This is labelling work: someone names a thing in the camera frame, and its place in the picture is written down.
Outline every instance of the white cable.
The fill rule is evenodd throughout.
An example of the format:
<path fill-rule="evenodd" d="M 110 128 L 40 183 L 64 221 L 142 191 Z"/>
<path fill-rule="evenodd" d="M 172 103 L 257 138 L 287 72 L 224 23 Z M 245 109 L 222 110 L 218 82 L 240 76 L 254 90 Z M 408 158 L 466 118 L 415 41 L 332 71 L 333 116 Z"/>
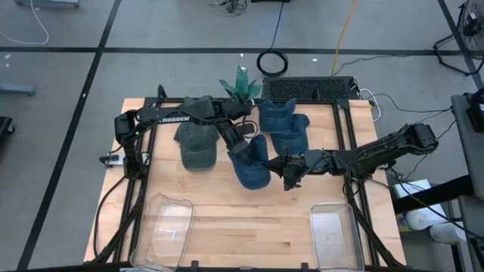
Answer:
<path fill-rule="evenodd" d="M 367 88 L 360 89 L 360 91 L 367 91 L 370 94 L 370 96 L 373 99 L 373 101 L 375 102 L 375 107 L 378 110 L 378 117 L 376 119 L 373 119 L 373 122 L 378 121 L 378 119 L 381 117 L 381 110 L 380 110 L 380 105 L 378 105 L 377 99 L 375 98 L 375 96 L 373 95 L 373 93 L 370 90 L 368 90 Z"/>
<path fill-rule="evenodd" d="M 16 42 L 16 43 L 19 43 L 19 44 L 22 44 L 22 45 L 45 45 L 45 44 L 47 44 L 50 36 L 49 36 L 47 30 L 45 29 L 44 25 L 40 21 L 39 17 L 37 17 L 36 9 L 33 7 L 33 0 L 30 0 L 30 7 L 32 8 L 33 15 L 36 17 L 37 22 L 39 22 L 40 27 L 44 30 L 45 35 L 47 36 L 45 38 L 45 42 L 22 42 L 22 41 L 17 41 L 16 39 L 12 39 L 9 36 L 5 35 L 2 31 L 0 31 L 0 35 L 4 36 L 5 38 L 7 38 L 8 40 L 10 40 L 12 42 Z"/>

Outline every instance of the wooden tabletop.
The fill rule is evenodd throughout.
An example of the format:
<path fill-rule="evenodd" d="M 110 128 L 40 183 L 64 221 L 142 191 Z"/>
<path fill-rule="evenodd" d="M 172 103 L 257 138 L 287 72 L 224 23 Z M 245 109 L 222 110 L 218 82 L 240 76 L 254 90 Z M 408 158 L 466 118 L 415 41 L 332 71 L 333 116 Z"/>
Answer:
<path fill-rule="evenodd" d="M 138 109 L 144 99 L 125 99 L 122 112 Z M 350 101 L 352 121 L 358 145 L 377 139 L 370 105 L 366 100 Z M 175 104 L 163 104 L 173 107 Z M 311 125 L 307 128 L 309 149 L 338 149 L 333 110 L 330 105 L 298 104 L 296 113 L 306 114 Z M 340 112 L 346 146 L 344 112 Z M 248 119 L 258 121 L 253 110 Z M 284 191 L 282 180 L 271 173 L 271 183 L 261 190 L 247 190 L 238 181 L 225 142 L 217 142 L 217 163 L 204 172 L 184 169 L 178 142 L 173 140 L 179 124 L 160 125 L 150 167 L 145 207 L 152 196 L 164 194 L 187 199 L 194 205 L 194 218 L 181 266 L 190 266 L 198 260 L 201 267 L 272 267 L 298 268 L 307 262 L 317 267 L 309 224 L 310 208 L 320 202 L 346 203 L 343 195 L 343 178 L 331 175 L 305 176 L 302 187 Z M 147 146 L 148 136 L 143 147 Z M 268 140 L 269 158 L 277 156 Z M 118 147 L 114 141 L 113 148 Z M 106 171 L 101 197 L 123 176 L 122 167 Z M 386 184 L 383 171 L 374 179 Z M 126 195 L 127 181 L 111 193 L 100 215 L 98 248 L 102 249 L 119 226 Z M 376 234 L 401 263 L 405 256 L 393 213 L 388 189 L 367 182 L 368 203 Z M 125 236 L 123 259 L 127 259 L 130 233 Z M 370 264 L 368 239 L 360 228 L 365 262 Z M 92 234 L 85 260 L 93 259 Z"/>

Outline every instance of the gray floor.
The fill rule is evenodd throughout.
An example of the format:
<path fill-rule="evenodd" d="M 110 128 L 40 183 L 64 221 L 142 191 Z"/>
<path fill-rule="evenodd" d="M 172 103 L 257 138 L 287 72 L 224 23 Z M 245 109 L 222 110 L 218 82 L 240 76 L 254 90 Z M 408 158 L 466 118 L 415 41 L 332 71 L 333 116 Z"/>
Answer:
<path fill-rule="evenodd" d="M 351 0 L 293 0 L 284 6 L 275 47 L 334 48 Z M 457 16 L 460 1 L 447 1 Z M 113 0 L 82 0 L 79 10 L 40 6 L 39 18 L 51 33 L 49 46 L 95 47 Z M 250 5 L 234 18 L 224 17 L 205 1 L 123 0 L 107 46 L 161 48 L 263 48 L 270 45 L 279 4 Z M 0 2 L 0 30 L 12 38 L 43 40 L 28 6 Z M 344 38 L 343 48 L 431 49 L 450 33 L 436 1 L 361 0 Z M 0 46 L 17 46 L 0 37 Z M 457 49 L 455 42 L 445 46 Z M 237 64 L 260 79 L 255 54 L 104 54 L 57 191 L 48 212 L 30 267 L 82 262 L 104 176 L 98 157 L 113 141 L 113 118 L 125 97 L 154 95 L 163 84 L 169 96 L 225 96 L 218 79 L 231 81 Z M 290 54 L 286 76 L 327 76 L 333 56 Z M 361 56 L 340 55 L 342 64 Z M 16 134 L 0 160 L 0 270 L 15 269 L 51 176 L 67 126 L 85 81 L 93 54 L 3 53 L 0 82 L 32 84 L 35 97 L 0 94 L 0 115 L 12 116 Z M 465 67 L 462 57 L 447 57 Z M 276 70 L 279 60 L 267 56 L 265 67 Z M 406 109 L 432 110 L 450 106 L 450 96 L 476 90 L 470 77 L 438 64 L 435 57 L 393 57 L 345 67 L 341 76 L 354 76 L 360 88 L 390 94 Z M 425 114 L 402 113 L 378 97 L 383 116 L 379 136 Z M 437 134 L 450 123 L 450 113 L 430 119 Z M 409 173 L 419 160 L 406 156 L 396 169 Z M 412 178 L 446 182 L 467 172 L 455 127 L 440 141 Z M 404 240 L 408 263 L 416 268 L 454 270 L 450 247 Z"/>

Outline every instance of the small plant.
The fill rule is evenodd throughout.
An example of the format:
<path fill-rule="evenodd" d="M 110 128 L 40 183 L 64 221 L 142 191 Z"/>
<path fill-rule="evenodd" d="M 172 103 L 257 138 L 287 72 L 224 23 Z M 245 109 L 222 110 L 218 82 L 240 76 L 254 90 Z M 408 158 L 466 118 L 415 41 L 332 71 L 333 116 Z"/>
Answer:
<path fill-rule="evenodd" d="M 235 76 L 235 87 L 230 86 L 225 80 L 221 80 L 220 84 L 227 91 L 228 95 L 232 96 L 234 94 L 239 94 L 246 100 L 255 98 L 261 89 L 261 85 L 256 85 L 256 80 L 254 79 L 249 84 L 249 77 L 247 76 L 247 71 L 242 69 L 240 65 L 237 65 L 237 75 Z"/>

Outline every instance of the cap brim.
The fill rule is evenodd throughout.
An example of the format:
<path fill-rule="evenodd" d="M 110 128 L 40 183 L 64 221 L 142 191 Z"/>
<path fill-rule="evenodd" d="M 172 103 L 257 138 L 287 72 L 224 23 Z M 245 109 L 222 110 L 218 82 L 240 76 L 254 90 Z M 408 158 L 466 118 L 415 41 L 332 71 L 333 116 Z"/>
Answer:
<path fill-rule="evenodd" d="M 181 162 L 187 170 L 201 171 L 212 168 L 217 160 L 217 145 L 214 142 L 206 150 L 191 151 L 181 146 Z"/>

